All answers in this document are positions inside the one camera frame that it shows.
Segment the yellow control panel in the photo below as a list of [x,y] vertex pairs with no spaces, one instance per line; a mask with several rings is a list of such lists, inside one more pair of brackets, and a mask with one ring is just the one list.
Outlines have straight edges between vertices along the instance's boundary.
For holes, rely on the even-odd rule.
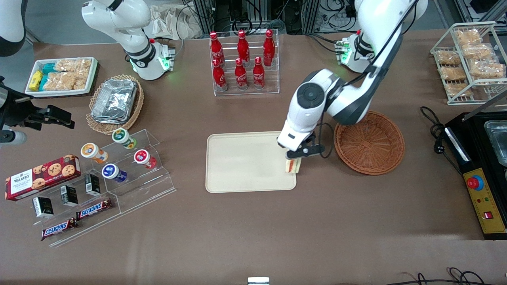
[[505,233],[505,225],[491,195],[482,168],[463,174],[463,178],[481,223],[482,231],[485,234]]

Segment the red button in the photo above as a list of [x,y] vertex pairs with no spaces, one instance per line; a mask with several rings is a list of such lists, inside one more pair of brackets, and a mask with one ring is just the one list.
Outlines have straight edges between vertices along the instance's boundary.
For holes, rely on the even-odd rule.
[[479,187],[479,180],[475,177],[470,177],[466,180],[466,185],[472,189],[477,189]]

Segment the yogurt cup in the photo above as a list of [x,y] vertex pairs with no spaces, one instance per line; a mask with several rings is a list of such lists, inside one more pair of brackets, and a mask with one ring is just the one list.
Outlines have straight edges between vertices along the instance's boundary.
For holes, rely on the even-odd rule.
[[113,141],[115,143],[121,144],[124,148],[131,150],[135,148],[135,145],[137,144],[137,141],[130,136],[128,131],[124,128],[116,129],[112,134],[111,137],[113,138]]
[[97,163],[104,163],[109,155],[101,150],[96,144],[89,142],[81,148],[81,155],[84,158],[95,160]]
[[106,164],[102,169],[102,176],[105,179],[111,179],[116,182],[123,182],[127,179],[127,172],[121,170],[115,164]]
[[147,150],[136,151],[134,161],[137,164],[144,165],[147,169],[152,169],[157,165],[157,159],[151,156]]

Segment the brown table surface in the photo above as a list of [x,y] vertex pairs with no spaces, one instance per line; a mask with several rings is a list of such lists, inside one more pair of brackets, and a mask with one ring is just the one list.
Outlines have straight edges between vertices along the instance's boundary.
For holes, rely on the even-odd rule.
[[[397,169],[366,176],[333,153],[327,160],[305,159],[293,190],[231,194],[205,189],[208,136],[281,130],[292,94],[309,72],[356,75],[311,39],[285,35],[280,94],[217,98],[208,40],[187,41],[174,72],[141,81],[144,106],[131,129],[146,128],[160,140],[157,149],[177,191],[56,249],[39,241],[29,206],[0,201],[2,283],[245,284],[249,276],[269,276],[272,284],[383,284],[410,280],[404,272],[447,278],[449,266],[505,283],[507,243],[482,240],[462,177],[433,152],[430,123],[419,112],[429,106],[447,122],[473,109],[445,104],[428,55],[443,32],[407,33],[374,97],[371,109],[392,119],[405,137]],[[37,44],[35,50],[37,59],[95,57],[98,82],[135,75],[118,44]],[[36,100],[70,111],[76,128],[28,130],[26,144],[0,150],[0,176],[77,154],[88,141],[109,144],[109,136],[88,127],[88,102]],[[324,138],[329,146],[331,136]]]

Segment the bottle cap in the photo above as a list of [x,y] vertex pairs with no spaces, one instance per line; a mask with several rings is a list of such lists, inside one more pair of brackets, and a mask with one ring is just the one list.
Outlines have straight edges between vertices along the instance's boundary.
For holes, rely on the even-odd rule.
[[93,158],[98,154],[98,146],[92,142],[85,144],[81,148],[81,155],[84,158]]
[[124,128],[116,129],[112,134],[111,137],[113,138],[113,141],[115,143],[124,144],[127,142],[129,138],[128,131]]
[[148,162],[148,160],[150,160],[150,158],[150,153],[145,150],[138,150],[134,154],[134,161],[138,164],[145,164]]
[[118,173],[120,173],[120,169],[112,163],[106,164],[102,169],[102,176],[106,179],[113,179],[118,176]]

